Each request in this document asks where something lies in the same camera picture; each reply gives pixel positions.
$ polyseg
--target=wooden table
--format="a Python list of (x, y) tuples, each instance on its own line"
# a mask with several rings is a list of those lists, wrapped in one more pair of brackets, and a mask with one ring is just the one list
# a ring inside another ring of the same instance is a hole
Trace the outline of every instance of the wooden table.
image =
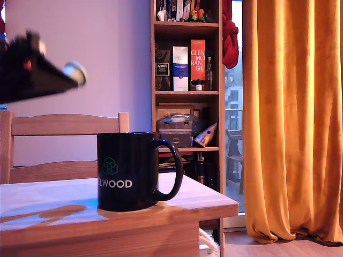
[[(174, 173), (159, 175), (167, 193)], [(170, 201), (126, 213), (97, 209), (96, 178), (0, 185), (1, 257), (199, 256), (199, 221), (238, 203), (189, 177)]]

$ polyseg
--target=red cloth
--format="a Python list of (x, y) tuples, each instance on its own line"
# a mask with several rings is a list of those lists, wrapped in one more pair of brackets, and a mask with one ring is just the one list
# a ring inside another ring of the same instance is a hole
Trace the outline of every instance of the red cloth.
[[(2, 11), (2, 7), (4, 5), (4, 1), (5, 0), (0, 0), (0, 12)], [(5, 33), (5, 22), (2, 19), (1, 15), (0, 15), (0, 33)]]
[(232, 20), (232, 0), (223, 0), (223, 64), (232, 69), (238, 63), (238, 28)]

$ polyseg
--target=glass door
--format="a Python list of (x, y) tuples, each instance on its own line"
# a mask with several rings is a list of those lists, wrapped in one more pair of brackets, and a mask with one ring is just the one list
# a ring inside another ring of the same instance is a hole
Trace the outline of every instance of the glass door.
[(238, 64), (225, 68), (226, 196), (239, 202), (239, 216), (224, 219), (224, 228), (245, 227), (243, 189), (243, 65), (242, 0), (232, 1), (232, 21), (238, 27)]

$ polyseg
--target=red box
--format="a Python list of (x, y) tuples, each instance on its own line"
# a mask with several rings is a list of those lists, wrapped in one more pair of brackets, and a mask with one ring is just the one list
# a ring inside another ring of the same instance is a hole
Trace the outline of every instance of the red box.
[(205, 40), (191, 40), (191, 80), (205, 80)]

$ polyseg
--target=table top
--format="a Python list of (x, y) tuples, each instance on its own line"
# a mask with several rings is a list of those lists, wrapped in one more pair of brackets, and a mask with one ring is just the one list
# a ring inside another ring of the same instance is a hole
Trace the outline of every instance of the table top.
[[(175, 173), (159, 174), (160, 191), (174, 180)], [(187, 176), (173, 199), (121, 213), (98, 209), (96, 178), (0, 185), (0, 196), (1, 246), (238, 215), (238, 202)]]

